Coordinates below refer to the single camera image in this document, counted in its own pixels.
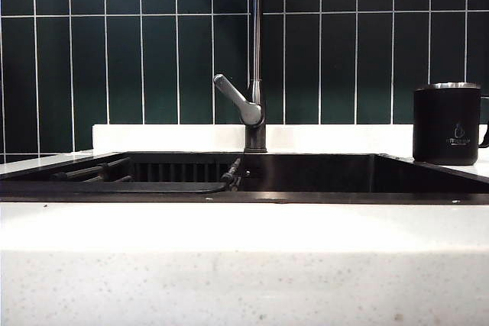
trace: white countertop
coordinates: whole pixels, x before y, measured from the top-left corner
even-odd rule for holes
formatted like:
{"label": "white countertop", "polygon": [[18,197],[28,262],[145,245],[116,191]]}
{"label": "white countertop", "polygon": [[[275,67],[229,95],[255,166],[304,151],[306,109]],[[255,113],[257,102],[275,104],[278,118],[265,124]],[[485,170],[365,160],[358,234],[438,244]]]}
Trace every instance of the white countertop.
{"label": "white countertop", "polygon": [[[97,133],[98,150],[82,157],[124,151],[121,144],[175,150],[175,142],[161,143],[166,127],[100,130],[107,129],[106,136]],[[225,129],[205,135],[203,145],[216,150],[210,148],[224,141],[239,151],[233,134],[241,129]],[[356,152],[331,138],[347,131],[332,129],[272,128],[270,147],[412,159],[410,127],[350,131],[349,141],[364,140]],[[119,146],[107,150],[110,141]],[[77,156],[9,163],[0,173]],[[480,150],[474,166],[450,168],[489,176],[489,150]],[[489,319],[487,206],[2,202],[0,214],[2,326],[486,325]]]}

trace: sink basin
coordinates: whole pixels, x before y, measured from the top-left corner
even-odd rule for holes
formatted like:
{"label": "sink basin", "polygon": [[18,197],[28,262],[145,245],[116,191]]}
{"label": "sink basin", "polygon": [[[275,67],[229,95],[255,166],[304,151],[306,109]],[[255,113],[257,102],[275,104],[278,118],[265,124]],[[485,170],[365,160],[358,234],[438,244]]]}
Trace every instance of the sink basin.
{"label": "sink basin", "polygon": [[242,162],[244,191],[489,192],[489,180],[381,154],[264,154]]}
{"label": "sink basin", "polygon": [[343,193],[347,195],[342,196],[343,202],[358,202],[360,197],[372,202],[374,194],[388,194],[375,198],[389,200],[392,194],[403,193],[416,194],[417,198],[423,193],[448,198],[448,194],[489,193],[489,179],[382,154],[144,152],[81,159],[0,176],[0,194],[14,201],[327,199],[308,193]]}

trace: faucet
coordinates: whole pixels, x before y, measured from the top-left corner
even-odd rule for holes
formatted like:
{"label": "faucet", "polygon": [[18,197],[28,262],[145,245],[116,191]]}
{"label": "faucet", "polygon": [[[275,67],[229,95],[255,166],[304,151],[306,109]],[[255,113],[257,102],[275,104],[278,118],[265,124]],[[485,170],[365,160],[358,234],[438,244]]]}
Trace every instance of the faucet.
{"label": "faucet", "polygon": [[245,153],[266,153],[265,98],[261,85],[261,0],[253,0],[253,63],[248,86],[249,101],[222,74],[214,76],[214,84],[238,107],[245,125]]}

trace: black sink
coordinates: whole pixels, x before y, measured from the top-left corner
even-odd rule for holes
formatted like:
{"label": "black sink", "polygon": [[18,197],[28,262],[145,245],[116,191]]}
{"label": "black sink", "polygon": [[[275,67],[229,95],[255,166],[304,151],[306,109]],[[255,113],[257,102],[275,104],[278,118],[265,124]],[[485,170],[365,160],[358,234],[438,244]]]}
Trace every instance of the black sink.
{"label": "black sink", "polygon": [[0,194],[12,201],[373,202],[487,193],[487,178],[381,154],[133,152],[0,176]]}
{"label": "black sink", "polygon": [[489,192],[489,180],[380,154],[270,154],[243,159],[244,191]]}

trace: backsplash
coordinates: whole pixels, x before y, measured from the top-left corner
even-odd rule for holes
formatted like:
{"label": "backsplash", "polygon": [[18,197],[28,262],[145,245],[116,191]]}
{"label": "backsplash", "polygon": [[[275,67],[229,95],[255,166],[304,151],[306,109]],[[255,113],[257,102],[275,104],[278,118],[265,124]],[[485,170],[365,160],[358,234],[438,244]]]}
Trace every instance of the backsplash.
{"label": "backsplash", "polygon": [[[94,124],[239,123],[212,75],[246,90],[250,0],[1,1],[7,161],[90,149]],[[264,0],[264,11],[268,124],[410,124],[422,84],[489,93],[489,0]]]}

